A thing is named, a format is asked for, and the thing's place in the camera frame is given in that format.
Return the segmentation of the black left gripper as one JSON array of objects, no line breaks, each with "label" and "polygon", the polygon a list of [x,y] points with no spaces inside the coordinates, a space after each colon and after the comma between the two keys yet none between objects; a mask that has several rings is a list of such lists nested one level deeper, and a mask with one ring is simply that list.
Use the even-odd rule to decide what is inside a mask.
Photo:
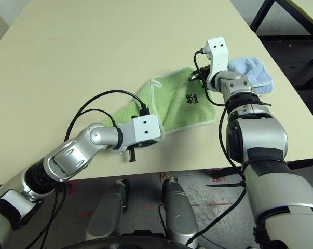
[{"label": "black left gripper", "polygon": [[147,140],[147,141],[138,142],[138,143],[135,143],[135,144],[129,146],[127,148],[127,151],[129,152],[129,162],[135,162],[136,161],[136,157],[135,157],[135,149],[136,148],[145,148],[145,147],[152,146],[156,143],[157,143],[156,140]]}]

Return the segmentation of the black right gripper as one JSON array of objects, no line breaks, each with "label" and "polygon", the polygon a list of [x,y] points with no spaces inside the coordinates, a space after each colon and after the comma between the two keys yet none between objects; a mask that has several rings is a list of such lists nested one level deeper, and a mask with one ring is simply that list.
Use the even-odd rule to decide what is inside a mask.
[{"label": "black right gripper", "polygon": [[189,77],[189,81],[201,80],[204,83],[207,83],[207,78],[210,73],[210,66],[201,67],[199,70],[193,71],[192,76]]}]

